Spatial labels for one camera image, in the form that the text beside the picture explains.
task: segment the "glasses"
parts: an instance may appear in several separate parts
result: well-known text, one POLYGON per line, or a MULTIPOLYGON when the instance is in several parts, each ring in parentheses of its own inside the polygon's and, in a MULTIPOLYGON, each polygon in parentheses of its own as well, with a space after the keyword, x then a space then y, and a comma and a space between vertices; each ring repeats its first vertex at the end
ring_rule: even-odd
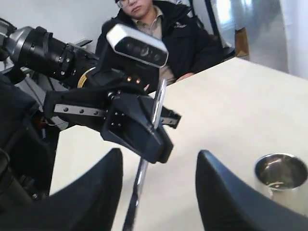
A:
POLYGON ((135 1, 135 0, 119 0, 117 2, 118 7, 120 8, 124 8, 127 7, 129 5, 130 2, 135 1))

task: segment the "man's hand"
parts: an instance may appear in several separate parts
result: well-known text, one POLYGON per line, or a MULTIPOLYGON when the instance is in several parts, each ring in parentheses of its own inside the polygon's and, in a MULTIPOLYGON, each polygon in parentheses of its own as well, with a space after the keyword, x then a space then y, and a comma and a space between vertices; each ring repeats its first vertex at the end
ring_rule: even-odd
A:
POLYGON ((192 72, 187 73, 187 74, 183 75, 182 77, 178 78, 178 80, 176 82, 179 82, 179 81, 186 79, 186 78, 193 76, 193 75, 194 75, 194 73, 192 73, 192 72))

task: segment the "white wall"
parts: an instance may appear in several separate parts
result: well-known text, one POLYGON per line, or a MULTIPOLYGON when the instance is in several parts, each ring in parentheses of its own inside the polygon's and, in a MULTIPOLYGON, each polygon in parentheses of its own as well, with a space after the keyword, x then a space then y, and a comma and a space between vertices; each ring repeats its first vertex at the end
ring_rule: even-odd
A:
POLYGON ((0 0, 0 17, 16 27, 41 26, 64 42, 92 39, 92 51, 103 22, 117 11, 114 0, 0 0))
POLYGON ((308 1, 281 0, 290 74, 308 79, 308 1))

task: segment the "black jacket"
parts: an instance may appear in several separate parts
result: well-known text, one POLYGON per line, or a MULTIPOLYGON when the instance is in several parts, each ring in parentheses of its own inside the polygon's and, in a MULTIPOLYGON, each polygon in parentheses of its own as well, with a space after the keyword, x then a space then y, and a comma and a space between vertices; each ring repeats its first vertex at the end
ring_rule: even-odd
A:
MULTIPOLYGON (((162 41, 169 51, 167 65, 175 79, 193 72, 198 73, 221 62, 218 43, 204 29, 198 27, 194 19, 187 16, 190 8, 186 5, 175 5, 167 1, 155 0, 154 5, 163 12, 162 41)), ((126 25, 136 27, 132 19, 122 10, 116 19, 126 25)), ((102 52, 106 43, 106 34, 98 38, 96 54, 102 52)))

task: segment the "floor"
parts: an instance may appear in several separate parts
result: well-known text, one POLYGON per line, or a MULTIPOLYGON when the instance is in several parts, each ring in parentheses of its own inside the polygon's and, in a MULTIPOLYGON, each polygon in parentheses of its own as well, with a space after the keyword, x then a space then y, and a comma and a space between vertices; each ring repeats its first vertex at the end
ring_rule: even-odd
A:
POLYGON ((212 0, 221 34, 234 45, 234 30, 246 27, 249 60, 288 72, 280 0, 212 0))

